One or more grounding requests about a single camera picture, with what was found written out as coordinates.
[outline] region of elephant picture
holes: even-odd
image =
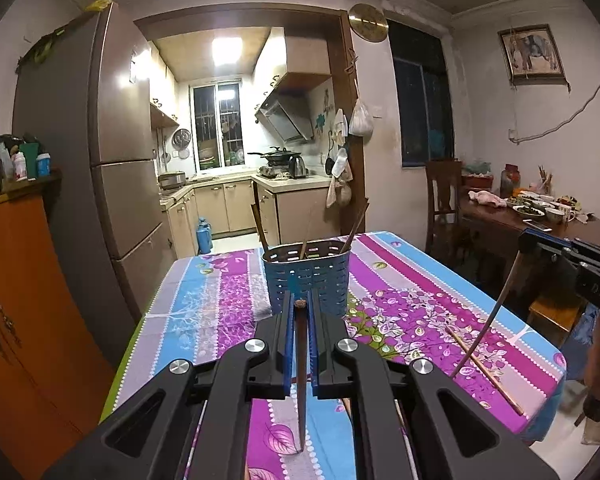
[[[566,81],[549,25],[510,28],[498,34],[512,83]]]

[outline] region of wooden door frame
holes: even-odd
[[[350,120],[357,98],[355,52],[346,10],[295,4],[217,4],[172,10],[136,20],[148,41],[177,34],[230,27],[285,27],[294,34],[318,35],[327,41],[336,110]],[[365,158],[361,137],[349,136],[349,165],[354,179],[351,202],[340,209],[340,232],[348,234],[365,197]],[[364,232],[365,221],[360,225]]]

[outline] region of kitchen window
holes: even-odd
[[[389,21],[389,43],[398,92],[402,166],[453,158],[451,95],[440,40]]]
[[[197,170],[244,164],[240,83],[189,87]]]

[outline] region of refrigerator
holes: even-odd
[[[85,12],[46,57],[21,63],[13,109],[13,134],[36,136],[62,173],[49,229],[72,297],[114,366],[175,260],[154,172],[149,81],[136,63],[148,49],[117,4]]]

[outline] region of perforated basket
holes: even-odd
[[[320,308],[335,316],[347,311],[349,289],[349,252],[338,254],[344,242],[317,240],[308,242],[306,256],[300,260],[302,244],[273,247],[262,255],[274,314],[282,312],[285,291],[296,299],[306,298],[312,288],[318,290]]]

